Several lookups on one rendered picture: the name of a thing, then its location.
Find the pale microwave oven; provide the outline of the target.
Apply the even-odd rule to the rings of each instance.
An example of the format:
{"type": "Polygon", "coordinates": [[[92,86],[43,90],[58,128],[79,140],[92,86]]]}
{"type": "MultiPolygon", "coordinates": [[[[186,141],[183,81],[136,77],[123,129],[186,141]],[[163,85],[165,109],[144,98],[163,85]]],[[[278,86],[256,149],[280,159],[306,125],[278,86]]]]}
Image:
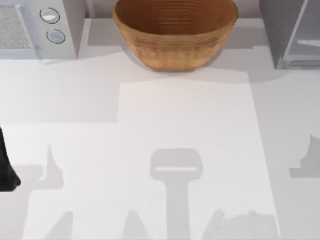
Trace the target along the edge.
{"type": "Polygon", "coordinates": [[[77,59],[87,14],[87,0],[0,0],[0,60],[77,59]],[[56,24],[40,18],[40,10],[60,14],[56,24]],[[62,44],[51,43],[47,31],[58,29],[62,44]]]}

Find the brown woven basket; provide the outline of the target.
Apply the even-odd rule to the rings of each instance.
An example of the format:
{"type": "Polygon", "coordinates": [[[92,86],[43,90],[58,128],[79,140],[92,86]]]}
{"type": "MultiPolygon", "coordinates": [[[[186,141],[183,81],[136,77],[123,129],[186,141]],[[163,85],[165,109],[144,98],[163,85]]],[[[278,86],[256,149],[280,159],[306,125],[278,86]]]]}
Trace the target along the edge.
{"type": "Polygon", "coordinates": [[[238,13],[233,0],[117,0],[113,20],[146,67],[189,72],[215,57],[238,13]]]}

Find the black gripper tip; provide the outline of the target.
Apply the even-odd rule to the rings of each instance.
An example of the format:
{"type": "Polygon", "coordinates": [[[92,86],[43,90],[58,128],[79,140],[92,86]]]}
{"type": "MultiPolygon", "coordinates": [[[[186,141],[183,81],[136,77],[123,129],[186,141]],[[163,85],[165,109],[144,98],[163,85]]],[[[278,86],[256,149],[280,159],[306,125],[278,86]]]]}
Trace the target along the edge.
{"type": "Polygon", "coordinates": [[[21,183],[9,160],[3,130],[0,127],[0,193],[14,192],[21,183]]]}

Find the round microwave knob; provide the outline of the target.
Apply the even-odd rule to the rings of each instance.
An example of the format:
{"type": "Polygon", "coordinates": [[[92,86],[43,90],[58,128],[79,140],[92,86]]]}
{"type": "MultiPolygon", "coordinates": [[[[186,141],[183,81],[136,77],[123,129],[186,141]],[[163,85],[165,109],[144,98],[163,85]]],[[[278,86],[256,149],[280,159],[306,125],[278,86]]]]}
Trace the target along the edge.
{"type": "Polygon", "coordinates": [[[60,14],[54,8],[41,9],[39,11],[41,20],[47,24],[54,25],[60,21],[60,14]]]}
{"type": "Polygon", "coordinates": [[[60,45],[66,41],[66,35],[59,29],[52,29],[46,32],[46,38],[53,44],[60,45]]]}

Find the grey cabinet with dark inside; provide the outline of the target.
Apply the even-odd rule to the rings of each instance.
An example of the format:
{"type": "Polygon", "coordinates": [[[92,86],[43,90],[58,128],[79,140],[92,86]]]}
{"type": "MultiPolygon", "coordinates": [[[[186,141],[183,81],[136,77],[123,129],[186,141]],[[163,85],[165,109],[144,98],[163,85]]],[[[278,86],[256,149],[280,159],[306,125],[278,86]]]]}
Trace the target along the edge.
{"type": "Polygon", "coordinates": [[[320,0],[259,0],[277,70],[320,70],[320,0]]]}

